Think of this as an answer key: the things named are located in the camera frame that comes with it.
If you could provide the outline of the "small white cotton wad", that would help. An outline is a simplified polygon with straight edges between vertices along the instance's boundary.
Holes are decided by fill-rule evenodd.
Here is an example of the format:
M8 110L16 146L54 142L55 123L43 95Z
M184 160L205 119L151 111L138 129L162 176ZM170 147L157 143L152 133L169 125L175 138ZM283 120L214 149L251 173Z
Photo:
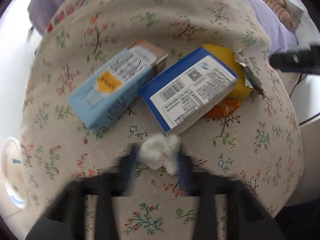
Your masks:
M147 139L140 147L138 160L152 170L165 168L170 175L179 172L178 154L181 150L181 139L177 135L165 136L156 134Z

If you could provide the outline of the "white nut snack wrapper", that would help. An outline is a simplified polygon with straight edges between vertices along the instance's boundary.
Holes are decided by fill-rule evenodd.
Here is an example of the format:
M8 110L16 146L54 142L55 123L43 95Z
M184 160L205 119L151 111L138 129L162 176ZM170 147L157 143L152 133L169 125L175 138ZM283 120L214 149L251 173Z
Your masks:
M251 68L249 67L249 63L245 62L245 56L244 56L244 50L245 46L244 44L238 40L233 42L232 44L232 50L234 53L234 59L237 63L239 63L242 66L242 69L245 74L245 79L251 84L251 87L263 98L266 96L265 92L262 88L262 83L258 79L258 77L253 73Z

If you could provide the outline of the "pink knitted pillow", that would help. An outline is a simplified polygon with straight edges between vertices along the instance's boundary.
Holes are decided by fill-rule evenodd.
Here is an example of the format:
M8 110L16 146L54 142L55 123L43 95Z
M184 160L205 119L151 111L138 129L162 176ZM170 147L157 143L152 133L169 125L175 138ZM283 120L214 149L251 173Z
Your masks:
M280 22L291 32L295 31L293 12L285 0L263 0L277 15Z

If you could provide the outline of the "orange crumpled wrapper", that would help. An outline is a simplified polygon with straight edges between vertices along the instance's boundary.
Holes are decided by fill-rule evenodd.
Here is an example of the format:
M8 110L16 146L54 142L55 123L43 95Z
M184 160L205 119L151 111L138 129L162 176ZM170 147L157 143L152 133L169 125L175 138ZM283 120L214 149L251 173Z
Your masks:
M232 115L242 104L239 99L223 99L220 103L215 105L203 117L208 119L219 119Z

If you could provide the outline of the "floral beige bed cover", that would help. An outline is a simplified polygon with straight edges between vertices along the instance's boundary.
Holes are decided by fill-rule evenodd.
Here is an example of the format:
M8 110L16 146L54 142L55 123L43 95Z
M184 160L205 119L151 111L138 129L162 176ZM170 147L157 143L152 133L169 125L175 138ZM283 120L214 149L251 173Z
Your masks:
M63 0L25 94L27 239L284 239L300 128L249 0Z

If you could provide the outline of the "dark blue white carton box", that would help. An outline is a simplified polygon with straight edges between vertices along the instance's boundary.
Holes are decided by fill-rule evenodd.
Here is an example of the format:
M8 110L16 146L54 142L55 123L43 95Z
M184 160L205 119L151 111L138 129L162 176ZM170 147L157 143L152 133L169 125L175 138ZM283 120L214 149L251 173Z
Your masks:
M179 135L220 103L237 74L204 48L198 48L155 77L140 96L167 135Z

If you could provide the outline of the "light blue carton box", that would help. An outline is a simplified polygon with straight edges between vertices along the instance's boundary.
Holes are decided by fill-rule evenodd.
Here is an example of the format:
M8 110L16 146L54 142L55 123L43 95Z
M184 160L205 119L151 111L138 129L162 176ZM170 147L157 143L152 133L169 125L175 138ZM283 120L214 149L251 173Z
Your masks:
M107 129L139 96L139 91L166 65L168 53L147 40L137 40L103 64L68 98L91 130Z

